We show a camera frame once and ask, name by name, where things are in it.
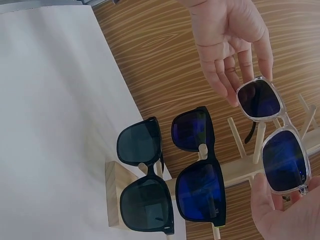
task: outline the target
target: transparent sunglasses frame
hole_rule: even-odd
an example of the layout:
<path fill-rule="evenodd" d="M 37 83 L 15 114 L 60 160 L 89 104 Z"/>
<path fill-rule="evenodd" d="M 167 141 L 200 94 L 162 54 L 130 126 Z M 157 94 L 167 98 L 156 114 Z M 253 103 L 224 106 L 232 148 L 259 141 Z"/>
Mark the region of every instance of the transparent sunglasses frame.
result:
<path fill-rule="evenodd" d="M 240 104 L 240 101 L 239 101 L 239 96 L 238 96 L 238 93 L 239 91 L 245 87 L 246 85 L 249 85 L 251 83 L 254 83 L 256 81 L 264 81 L 266 82 L 270 88 L 273 90 L 276 98 L 278 99 L 279 101 L 279 104 L 280 104 L 280 111 L 272 116 L 266 116 L 266 117 L 251 117 L 249 116 L 245 110 L 243 109 L 243 107 L 241 106 Z M 299 146 L 301 148 L 301 151 L 302 151 L 302 154 L 303 154 L 303 158 L 304 158 L 304 164 L 305 164 L 305 169 L 306 169 L 306 176 L 305 176 L 305 182 L 300 185 L 300 186 L 297 186 L 295 188 L 292 188 L 292 189 L 288 189 L 288 190 L 285 190 L 285 191 L 275 191 L 274 189 L 271 188 L 271 192 L 274 193 L 274 194 L 277 194 L 277 195 L 283 195 L 283 194 L 288 194 L 288 193 L 291 193 L 291 192 L 294 192 L 294 191 L 300 191 L 301 194 L 306 194 L 308 192 L 308 183 L 311 179 L 311 168 L 310 168 L 310 162 L 309 162 L 309 158 L 308 158 L 308 154 L 307 154 L 307 151 L 305 149 L 305 147 L 303 146 L 302 144 L 302 140 L 300 138 L 300 135 L 299 135 L 299 132 L 298 130 L 295 128 L 295 126 L 292 124 L 289 116 L 288 116 L 288 113 L 287 113 L 287 109 L 286 109 L 286 106 L 285 106 L 285 103 L 283 101 L 283 99 L 281 98 L 280 94 L 278 93 L 278 91 L 276 90 L 275 86 L 269 82 L 265 77 L 263 76 L 258 76 L 256 77 L 255 79 L 245 83 L 244 85 L 242 85 L 241 87 L 239 87 L 236 91 L 236 100 L 238 101 L 239 103 L 239 106 L 240 106 L 240 109 L 241 111 L 243 112 L 243 114 L 250 120 L 254 121 L 254 122 L 257 122 L 257 123 L 260 123 L 260 122 L 271 122 L 272 120 L 276 119 L 276 118 L 281 118 L 282 121 L 283 121 L 283 126 L 278 128 L 276 131 L 274 131 L 271 135 L 269 135 L 263 142 L 262 144 L 262 147 L 261 147 L 261 151 L 260 151 L 260 154 L 261 154 L 261 158 L 262 158 L 262 163 L 263 163 L 263 150 L 266 146 L 266 144 L 275 136 L 277 135 L 278 133 L 280 132 L 283 132 L 283 131 L 290 131 L 296 138 L 297 142 L 299 143 Z"/>

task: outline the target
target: sunglasses frame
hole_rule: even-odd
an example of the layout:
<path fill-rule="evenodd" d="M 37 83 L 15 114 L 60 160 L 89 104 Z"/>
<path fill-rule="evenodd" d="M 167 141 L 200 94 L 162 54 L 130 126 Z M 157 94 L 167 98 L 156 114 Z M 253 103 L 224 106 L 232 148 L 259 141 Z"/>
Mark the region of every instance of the sunglasses frame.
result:
<path fill-rule="evenodd" d="M 120 156 L 120 153 L 119 153 L 119 139 L 121 138 L 121 135 L 127 131 L 128 129 L 131 129 L 135 126 L 138 126 L 138 125 L 142 125 L 142 124 L 145 124 L 147 122 L 151 122 L 151 121 L 154 121 L 155 122 L 155 125 L 156 125 L 156 130 L 159 132 L 159 138 L 160 138 L 160 146 L 159 146 L 159 150 L 158 152 L 155 154 L 155 156 L 147 161 L 147 162 L 131 162 L 131 161 L 126 161 L 124 160 L 121 156 Z M 172 204 L 172 198 L 171 198 L 171 194 L 170 194 L 170 190 L 166 184 L 166 182 L 159 176 L 156 175 L 155 173 L 155 170 L 154 170 L 154 165 L 156 164 L 156 162 L 159 160 L 159 159 L 162 159 L 161 163 L 163 162 L 163 154 L 162 154 L 162 136 L 161 136 L 161 131 L 160 131 L 160 127 L 159 127 L 159 123 L 158 123 L 158 120 L 155 116 L 153 117 L 150 117 L 148 118 L 147 120 L 144 120 L 144 121 L 140 121 L 140 122 L 137 122 L 131 126 L 128 126 L 127 128 L 125 128 L 118 136 L 117 138 L 117 141 L 116 141 L 116 153 L 117 153 L 117 156 L 119 158 L 119 160 L 124 163 L 124 164 L 128 164 L 130 166 L 135 166 L 135 167 L 138 167 L 138 165 L 140 163 L 144 163 L 147 168 L 148 168 L 148 171 L 147 171 L 147 174 L 146 176 L 142 177 L 142 178 L 139 178 L 137 179 L 136 181 L 132 182 L 131 184 L 129 184 L 121 193 L 120 195 L 120 200 L 119 200 L 119 205 L 120 205 L 120 214 L 121 216 L 123 216 L 123 207 L 122 207 L 122 201 L 123 201 L 123 197 L 124 197 L 124 194 L 126 194 L 126 192 L 132 187 L 132 186 L 135 186 L 137 184 L 142 184 L 144 182 L 146 182 L 147 180 L 154 180 L 154 181 L 157 181 L 161 187 L 163 188 L 163 191 L 164 191 L 164 194 L 167 198 L 167 204 L 168 204 L 168 219 L 167 219 L 167 222 L 161 226 L 161 227 L 156 227 L 156 228 L 150 228 L 150 229 L 145 229 L 145 228 L 136 228 L 136 227 L 132 227 L 130 226 L 127 221 L 122 217 L 122 220 L 123 220 L 123 223 L 131 230 L 133 231 L 137 231 L 137 232 L 147 232 L 147 233 L 150 233 L 150 232 L 163 232 L 165 233 L 166 235 L 172 235 L 175 233 L 175 225 L 174 225 L 174 210 L 173 210 L 173 204 Z"/>
<path fill-rule="evenodd" d="M 238 93 L 239 91 L 245 87 L 246 85 L 249 85 L 251 83 L 254 83 L 254 82 L 257 82 L 257 81 L 264 81 L 265 83 L 267 83 L 269 85 L 269 87 L 273 90 L 276 98 L 278 99 L 278 102 L 279 102 L 279 105 L 280 105 L 280 110 L 278 113 L 274 114 L 274 115 L 271 115 L 271 116 L 265 116 L 265 117 L 251 117 L 249 116 L 245 110 L 243 109 L 240 101 L 239 101 L 239 96 L 238 96 Z M 297 142 L 299 143 L 299 146 L 300 146 L 300 149 L 301 149 L 301 152 L 303 154 L 303 158 L 304 158 L 304 164 L 305 164 L 305 169 L 306 169 L 306 180 L 305 182 L 300 185 L 300 186 L 297 186 L 295 188 L 292 188 L 292 189 L 288 189 L 288 190 L 285 190 L 285 191 L 276 191 L 274 190 L 271 186 L 271 191 L 274 193 L 274 194 L 277 194 L 277 195 L 282 195 L 282 194 L 288 194 L 288 193 L 291 193 L 291 192 L 294 192 L 294 191 L 297 191 L 297 190 L 301 190 L 301 189 L 306 189 L 306 187 L 308 186 L 308 183 L 311 179 L 311 168 L 310 168 L 310 162 L 309 162 L 309 158 L 308 158 L 308 154 L 307 154 L 307 151 L 305 149 L 305 147 L 303 146 L 302 144 L 302 140 L 300 138 L 300 135 L 299 135 L 299 132 L 298 130 L 295 128 L 295 126 L 292 124 L 289 116 L 288 116 L 288 113 L 287 113 L 287 108 L 285 106 L 285 103 L 283 101 L 283 99 L 281 98 L 280 94 L 278 93 L 277 89 L 275 88 L 275 86 L 269 82 L 265 77 L 263 76 L 258 76 L 256 77 L 255 79 L 243 84 L 242 86 L 240 86 L 237 91 L 236 91 L 236 100 L 237 102 L 239 103 L 239 106 L 240 106 L 240 109 L 241 111 L 243 112 L 243 114 L 250 120 L 254 121 L 254 122 L 257 122 L 257 123 L 260 123 L 260 122 L 271 122 L 272 120 L 276 119 L 276 118 L 281 118 L 282 121 L 283 121 L 283 126 L 278 128 L 277 130 L 275 130 L 272 134 L 270 134 L 262 143 L 262 146 L 261 146 L 261 151 L 260 151 L 260 154 L 261 154 L 261 159 L 262 159 L 262 166 L 263 166 L 263 170 L 265 170 L 265 166 L 263 164 L 263 150 L 266 146 L 266 144 L 275 136 L 277 135 L 278 133 L 280 132 L 284 132 L 284 131 L 289 131 L 291 133 L 293 133 L 293 135 L 295 136 Z"/>
<path fill-rule="evenodd" d="M 121 203 L 123 201 L 124 194 L 126 194 L 126 192 L 130 189 L 131 186 L 137 185 L 137 184 L 142 184 L 142 183 L 146 182 L 147 180 L 157 181 L 161 185 L 161 187 L 163 188 L 164 194 L 167 198 L 167 204 L 168 204 L 168 220 L 166 221 L 166 223 L 163 226 L 156 227 L 156 228 L 150 228 L 150 229 L 132 227 L 127 223 L 127 221 L 124 218 L 122 218 L 122 220 L 123 220 L 124 224 L 129 229 L 131 229 L 133 231 L 145 232 L 145 233 L 163 232 L 166 235 L 172 235 L 175 233 L 175 226 L 174 226 L 175 223 L 174 223 L 174 212 L 173 212 L 173 204 L 172 204 L 170 191 L 169 191 L 169 188 L 168 188 L 166 182 L 161 177 L 157 176 L 154 171 L 153 172 L 148 171 L 148 174 L 146 176 L 139 178 L 138 180 L 132 182 L 122 191 L 122 193 L 120 195 L 120 201 L 119 201 L 120 214 L 121 214 L 121 216 L 123 215 L 123 207 L 122 207 L 123 205 Z"/>
<path fill-rule="evenodd" d="M 196 113 L 196 112 L 203 112 L 205 114 L 205 117 L 206 117 L 206 121 L 209 121 L 211 124 L 210 124 L 210 134 L 212 134 L 212 142 L 210 142 L 210 145 L 206 144 L 207 146 L 207 150 L 208 150 L 208 153 L 207 153 L 207 158 L 206 159 L 201 159 L 201 160 L 198 160 L 197 162 L 189 165 L 188 167 L 186 167 L 184 170 L 182 170 L 180 172 L 180 174 L 178 175 L 178 177 L 176 178 L 176 182 L 175 182 L 175 199 L 176 199 L 176 205 L 177 205 L 177 208 L 178 208 L 178 211 L 180 213 L 180 215 L 187 221 L 191 221 L 191 222 L 197 222 L 197 223 L 213 223 L 213 225 L 215 227 L 223 227 L 226 225 L 226 211 L 227 211 L 227 204 L 226 204 L 226 192 L 225 192 L 225 183 L 224 183 L 224 178 L 223 178 L 223 174 L 222 174 L 222 170 L 221 170 L 221 166 L 219 164 L 219 161 L 218 159 L 216 158 L 216 155 L 215 155 L 215 141 L 216 141 L 216 137 L 215 137 L 215 132 L 214 132 L 214 127 L 212 125 L 212 120 L 211 120 L 211 116 L 210 116 L 210 113 L 208 111 L 208 109 L 205 107 L 205 106 L 200 106 L 200 107 L 197 107 L 193 110 L 190 110 L 190 111 L 187 111 L 187 112 L 184 112 L 184 113 L 181 113 L 180 115 L 176 116 L 173 121 L 172 121 L 172 125 L 171 125 L 171 136 L 174 136 L 174 124 L 176 122 L 176 120 L 184 115 L 187 115 L 187 114 L 190 114 L 190 113 Z M 186 152 L 199 152 L 199 149 L 198 150 L 194 150 L 194 149 L 190 149 L 190 148 L 183 148 L 183 147 L 180 147 L 180 146 L 177 146 L 176 143 L 175 143 L 175 140 L 174 138 L 172 137 L 172 141 L 174 143 L 174 145 L 183 150 L 183 151 L 186 151 Z M 205 164 L 211 164 L 213 169 L 216 171 L 217 173 L 217 178 L 218 178 L 218 182 L 219 182 L 219 188 L 220 188 L 220 194 L 221 194 L 221 206 L 223 208 L 223 211 L 222 213 L 220 213 L 220 218 L 217 218 L 215 219 L 216 217 L 213 217 L 211 219 L 193 219 L 193 218 L 189 218 L 189 217 L 186 217 L 184 214 L 183 214 L 183 211 L 181 209 L 181 206 L 180 206 L 180 203 L 179 203 L 179 192 L 178 192 L 178 183 L 180 182 L 180 179 L 181 177 L 184 175 L 184 173 L 191 169 L 191 168 L 194 168 L 195 166 L 197 165 L 205 165 Z"/>

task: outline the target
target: wooden dowel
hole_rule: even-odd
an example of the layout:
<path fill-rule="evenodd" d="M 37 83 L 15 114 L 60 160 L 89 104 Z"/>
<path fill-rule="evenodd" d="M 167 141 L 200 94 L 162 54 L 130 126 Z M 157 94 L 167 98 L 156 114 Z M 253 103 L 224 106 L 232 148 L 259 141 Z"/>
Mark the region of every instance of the wooden dowel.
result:
<path fill-rule="evenodd" d="M 156 174 L 163 179 L 164 174 L 162 173 L 161 161 L 160 160 L 156 161 L 155 165 L 156 165 Z"/>
<path fill-rule="evenodd" d="M 278 118 L 273 119 L 272 121 L 277 129 L 281 128 L 281 125 L 280 125 Z"/>
<path fill-rule="evenodd" d="M 248 180 L 249 180 L 250 187 L 252 188 L 252 183 L 254 182 L 254 176 L 252 175 L 249 176 Z"/>
<path fill-rule="evenodd" d="M 236 146 L 238 147 L 238 150 L 239 150 L 239 153 L 240 153 L 240 157 L 243 159 L 245 156 L 247 156 L 247 154 L 246 154 L 245 147 L 244 147 L 244 145 L 243 145 L 243 143 L 241 141 L 241 138 L 240 138 L 239 132 L 237 130 L 237 127 L 235 125 L 234 119 L 232 117 L 229 117 L 228 118 L 228 123 L 229 123 L 229 126 L 231 128 L 231 132 L 232 132 L 232 135 L 234 137 Z"/>
<path fill-rule="evenodd" d="M 138 168 L 140 169 L 141 172 L 143 172 L 145 175 L 147 175 L 148 167 L 143 162 L 139 163 Z"/>
<path fill-rule="evenodd" d="M 220 230 L 218 227 L 215 227 L 214 224 L 212 223 L 212 232 L 213 232 L 213 239 L 214 240 L 220 240 Z"/>
<path fill-rule="evenodd" d="M 257 164 L 259 162 L 260 151 L 261 151 L 262 143 L 264 142 L 265 132 L 266 132 L 266 123 L 259 122 L 258 130 L 256 133 L 254 153 L 253 153 L 253 157 L 252 157 L 252 162 L 254 164 Z"/>
<path fill-rule="evenodd" d="M 300 103 L 301 103 L 301 105 L 302 105 L 305 113 L 308 114 L 308 112 L 309 112 L 309 107 L 308 107 L 305 99 L 302 97 L 302 95 L 301 95 L 300 93 L 299 93 L 299 95 L 298 95 L 298 99 L 299 99 L 299 101 L 300 101 Z M 316 122 L 316 120 L 315 120 L 314 117 L 312 118 L 311 123 L 312 123 L 312 126 L 313 126 L 314 129 L 317 129 L 317 128 L 318 128 L 318 124 L 317 124 L 317 122 Z"/>
<path fill-rule="evenodd" d="M 202 143 L 202 144 L 199 145 L 198 149 L 199 149 L 199 154 L 198 154 L 199 160 L 207 159 L 207 157 L 208 157 L 207 145 Z"/>
<path fill-rule="evenodd" d="M 306 135 L 306 133 L 307 133 L 307 131 L 309 129 L 309 126 L 312 123 L 312 120 L 314 119 L 316 111 L 317 111 L 317 107 L 312 104 L 310 106 L 310 108 L 309 108 L 307 116 L 306 116 L 306 118 L 304 120 L 304 123 L 302 125 L 302 128 L 301 128 L 301 130 L 299 132 L 301 139 L 304 139 L 304 137 L 305 137 L 305 135 Z"/>
<path fill-rule="evenodd" d="M 166 240 L 174 240 L 174 235 L 165 235 Z"/>

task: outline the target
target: tinted lens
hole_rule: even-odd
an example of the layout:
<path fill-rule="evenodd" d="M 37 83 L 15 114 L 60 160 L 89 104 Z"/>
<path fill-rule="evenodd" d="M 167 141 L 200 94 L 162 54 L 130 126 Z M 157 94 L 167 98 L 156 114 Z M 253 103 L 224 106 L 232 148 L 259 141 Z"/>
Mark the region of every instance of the tinted lens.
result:
<path fill-rule="evenodd" d="M 178 116 L 172 123 L 172 140 L 178 148 L 198 151 L 200 144 L 210 142 L 206 113 L 191 111 Z"/>
<path fill-rule="evenodd" d="M 194 222 L 214 222 L 216 227 L 225 225 L 226 200 L 212 164 L 196 163 L 186 168 L 176 183 L 176 192 L 182 217 Z"/>
<path fill-rule="evenodd" d="M 160 152 L 161 133 L 155 118 L 135 124 L 119 135 L 117 153 L 122 161 L 146 163 Z"/>
<path fill-rule="evenodd" d="M 128 228 L 158 232 L 159 228 L 170 222 L 171 226 L 165 228 L 164 232 L 173 234 L 173 209 L 169 204 L 169 193 L 166 194 L 169 190 L 164 185 L 165 182 L 144 177 L 123 191 L 120 198 L 121 215 Z"/>
<path fill-rule="evenodd" d="M 266 178 L 275 191 L 287 191 L 304 184 L 307 170 L 304 155 L 291 131 L 281 131 L 262 150 Z"/>
<path fill-rule="evenodd" d="M 243 110 L 250 117 L 263 118 L 280 112 L 280 103 L 275 92 L 264 80 L 257 80 L 238 91 Z"/>

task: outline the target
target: sunglasses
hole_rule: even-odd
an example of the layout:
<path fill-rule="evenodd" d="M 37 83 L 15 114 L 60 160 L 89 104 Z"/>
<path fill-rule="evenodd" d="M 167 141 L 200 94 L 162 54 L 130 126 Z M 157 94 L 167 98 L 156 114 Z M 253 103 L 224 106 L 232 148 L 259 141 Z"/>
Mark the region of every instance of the sunglasses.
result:
<path fill-rule="evenodd" d="M 238 88 L 236 98 L 244 115 L 254 122 L 276 118 L 283 121 L 283 126 L 268 136 L 261 148 L 265 175 L 273 193 L 305 193 L 311 178 L 308 155 L 274 85 L 263 76 L 256 77 Z M 253 135 L 255 126 L 254 123 L 248 137 Z"/>
<path fill-rule="evenodd" d="M 159 159 L 163 166 L 162 138 L 157 119 L 151 117 L 123 130 L 117 139 L 116 151 L 125 164 L 138 167 L 143 163 L 147 166 L 147 175 L 131 183 L 121 193 L 120 213 L 124 224 L 134 231 L 174 234 L 170 191 L 154 170 Z"/>
<path fill-rule="evenodd" d="M 199 152 L 206 145 L 207 157 L 185 168 L 177 177 L 175 198 L 180 215 L 192 222 L 226 224 L 226 194 L 220 164 L 215 156 L 215 133 L 205 106 L 178 115 L 172 122 L 173 143 L 181 150 Z"/>

